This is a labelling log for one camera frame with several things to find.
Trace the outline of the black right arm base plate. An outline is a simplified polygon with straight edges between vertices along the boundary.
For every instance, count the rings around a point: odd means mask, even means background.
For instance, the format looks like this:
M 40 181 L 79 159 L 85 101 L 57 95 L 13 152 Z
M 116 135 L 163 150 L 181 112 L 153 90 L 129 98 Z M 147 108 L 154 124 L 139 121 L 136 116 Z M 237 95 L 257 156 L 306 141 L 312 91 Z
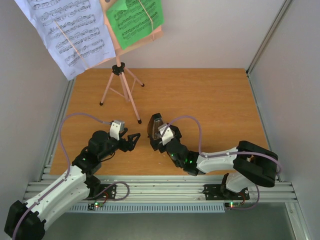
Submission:
M 250 199 L 249 191 L 247 188 L 244 188 L 240 192 L 233 192 L 228 190 L 224 185 L 221 184 L 205 184 L 203 186 L 202 193 L 204 194 L 206 201 L 246 201 Z

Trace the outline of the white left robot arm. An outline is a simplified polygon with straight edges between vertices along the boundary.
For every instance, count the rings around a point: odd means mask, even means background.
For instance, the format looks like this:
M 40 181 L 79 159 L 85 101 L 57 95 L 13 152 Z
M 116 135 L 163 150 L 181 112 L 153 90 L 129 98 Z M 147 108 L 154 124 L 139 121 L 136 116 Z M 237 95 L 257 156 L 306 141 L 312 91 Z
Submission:
M 41 240 L 48 228 L 73 205 L 82 200 L 93 200 L 95 208 L 101 201 L 114 201 L 116 185 L 102 184 L 94 174 L 102 162 L 111 159 L 117 150 L 132 151 L 140 133 L 127 139 L 121 131 L 96 131 L 71 166 L 45 190 L 26 202 L 17 200 L 8 211 L 4 232 L 13 240 Z

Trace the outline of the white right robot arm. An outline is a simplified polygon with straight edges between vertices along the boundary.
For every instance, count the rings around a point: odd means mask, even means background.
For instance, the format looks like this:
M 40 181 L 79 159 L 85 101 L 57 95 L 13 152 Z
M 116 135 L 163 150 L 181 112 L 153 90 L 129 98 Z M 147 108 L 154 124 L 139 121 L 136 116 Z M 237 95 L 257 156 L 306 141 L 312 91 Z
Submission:
M 263 147 L 242 140 L 226 151 L 198 153 L 181 144 L 182 135 L 176 126 L 165 124 L 149 134 L 153 150 L 166 152 L 177 168 L 192 176 L 214 171 L 233 170 L 224 175 L 218 195 L 232 198 L 249 185 L 265 188 L 275 186 L 278 156 Z

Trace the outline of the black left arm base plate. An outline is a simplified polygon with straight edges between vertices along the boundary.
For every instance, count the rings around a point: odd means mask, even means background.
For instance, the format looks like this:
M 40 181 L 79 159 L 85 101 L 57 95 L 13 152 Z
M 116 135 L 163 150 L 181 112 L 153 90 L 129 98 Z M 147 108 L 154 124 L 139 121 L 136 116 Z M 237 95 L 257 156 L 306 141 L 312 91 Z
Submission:
M 98 195 L 95 197 L 96 200 L 104 200 L 108 197 L 108 200 L 115 200 L 117 193 L 116 184 L 101 184 L 98 189 Z

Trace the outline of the black metronome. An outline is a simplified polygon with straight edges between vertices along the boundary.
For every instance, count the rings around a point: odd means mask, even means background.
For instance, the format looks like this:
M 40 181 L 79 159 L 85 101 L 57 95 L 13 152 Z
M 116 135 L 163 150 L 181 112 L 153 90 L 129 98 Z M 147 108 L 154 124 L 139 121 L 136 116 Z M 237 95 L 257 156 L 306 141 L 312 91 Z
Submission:
M 159 131 L 159 127 L 163 124 L 162 115 L 160 113 L 155 113 L 151 116 L 147 125 L 147 135 L 150 145 L 154 151 L 159 151 L 160 153 L 165 151 L 165 146 L 162 144 L 161 134 Z

